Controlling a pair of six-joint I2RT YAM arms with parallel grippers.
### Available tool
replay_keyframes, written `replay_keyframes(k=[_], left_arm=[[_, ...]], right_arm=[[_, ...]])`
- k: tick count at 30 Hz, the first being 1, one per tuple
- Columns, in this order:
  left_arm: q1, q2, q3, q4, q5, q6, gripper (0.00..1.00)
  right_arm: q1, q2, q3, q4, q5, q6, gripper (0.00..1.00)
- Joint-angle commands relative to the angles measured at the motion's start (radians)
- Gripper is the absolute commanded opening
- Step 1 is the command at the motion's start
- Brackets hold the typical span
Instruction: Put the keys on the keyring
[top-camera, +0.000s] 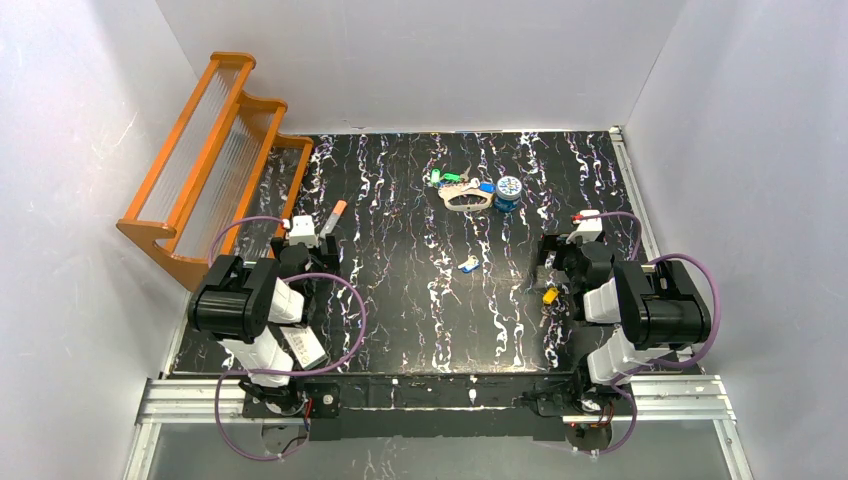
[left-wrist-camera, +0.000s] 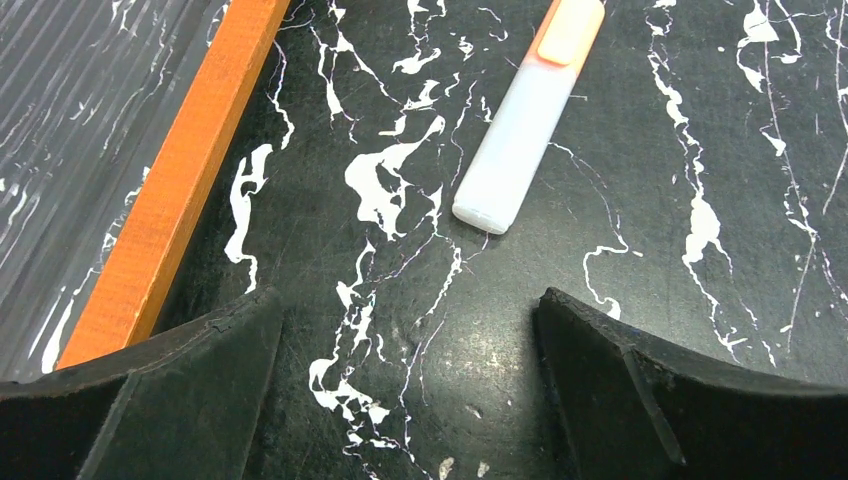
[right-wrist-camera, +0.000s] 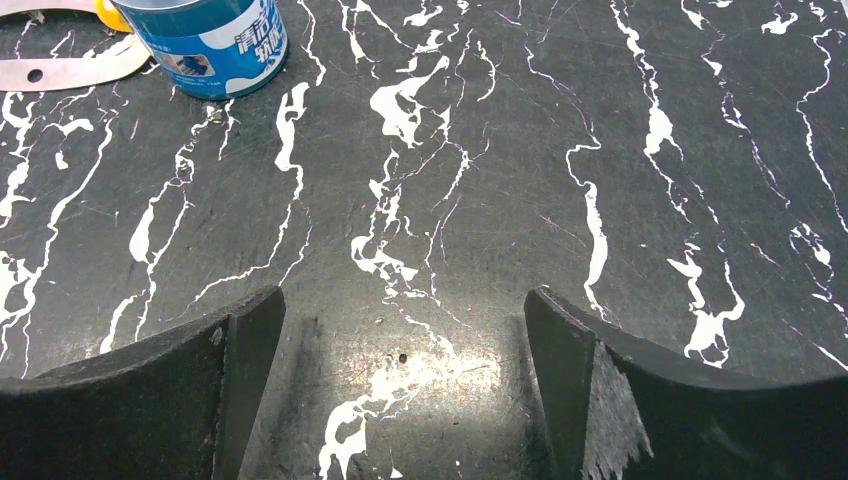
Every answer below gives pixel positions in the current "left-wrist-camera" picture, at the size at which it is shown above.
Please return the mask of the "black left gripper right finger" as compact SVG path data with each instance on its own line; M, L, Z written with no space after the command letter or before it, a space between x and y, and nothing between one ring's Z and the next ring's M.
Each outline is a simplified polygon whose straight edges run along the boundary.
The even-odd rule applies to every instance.
M847 391L766 374L550 288L534 314L580 479L843 479Z

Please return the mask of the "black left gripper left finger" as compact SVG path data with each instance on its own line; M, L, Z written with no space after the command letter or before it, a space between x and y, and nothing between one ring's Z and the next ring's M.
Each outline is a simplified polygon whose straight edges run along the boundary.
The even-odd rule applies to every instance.
M283 325L264 288L137 345L1 386L5 479L238 479Z

